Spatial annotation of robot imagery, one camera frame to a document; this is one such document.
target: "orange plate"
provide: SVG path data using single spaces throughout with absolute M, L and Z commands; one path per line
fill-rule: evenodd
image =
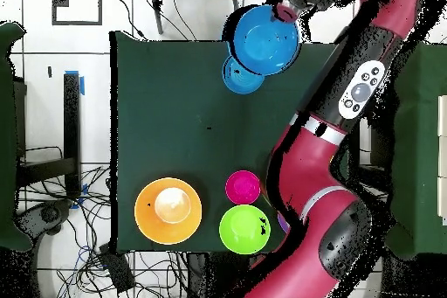
M 191 212 L 178 224 L 168 224 L 155 213 L 155 199 L 167 188 L 182 189 L 189 197 Z M 196 191 L 178 178 L 161 178 L 146 186 L 136 198 L 135 221 L 140 231 L 149 239 L 163 245 L 181 243 L 189 238 L 202 220 L 202 204 Z

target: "blue bowl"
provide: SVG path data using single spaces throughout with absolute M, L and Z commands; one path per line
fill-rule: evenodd
M 231 55 L 253 73 L 280 73 L 298 55 L 298 27 L 276 19 L 270 5 L 256 6 L 238 21 L 229 48 Z
M 236 94 L 246 95 L 258 90 L 264 76 L 247 71 L 233 57 L 225 60 L 222 68 L 223 82 Z

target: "lime green bowl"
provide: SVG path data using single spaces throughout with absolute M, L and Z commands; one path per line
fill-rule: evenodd
M 253 205 L 230 208 L 222 217 L 219 235 L 222 243 L 237 254 L 254 254 L 265 247 L 270 238 L 270 223 L 265 214 Z

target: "pink cup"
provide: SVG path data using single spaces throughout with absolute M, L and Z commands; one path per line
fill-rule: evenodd
M 261 193 L 261 185 L 255 174 L 240 170 L 229 177 L 225 192 L 234 204 L 252 204 Z

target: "green tabletop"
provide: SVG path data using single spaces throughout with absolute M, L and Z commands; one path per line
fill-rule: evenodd
M 395 82 L 392 166 L 397 225 L 387 246 L 402 259 L 418 253 L 447 253 L 447 226 L 437 216 L 437 98 L 447 94 L 447 47 L 420 44 Z
M 223 42 L 140 42 L 115 32 L 118 51 L 118 250 L 226 251 L 219 222 L 233 204 L 225 182 L 236 170 L 264 174 L 266 159 L 333 45 L 303 45 L 284 73 L 257 92 L 238 95 L 222 80 Z M 134 203 L 151 181 L 177 177 L 203 204 L 192 237 L 175 246 L 147 239 L 134 220 Z M 269 218 L 264 252 L 284 238 L 264 198 L 254 203 Z

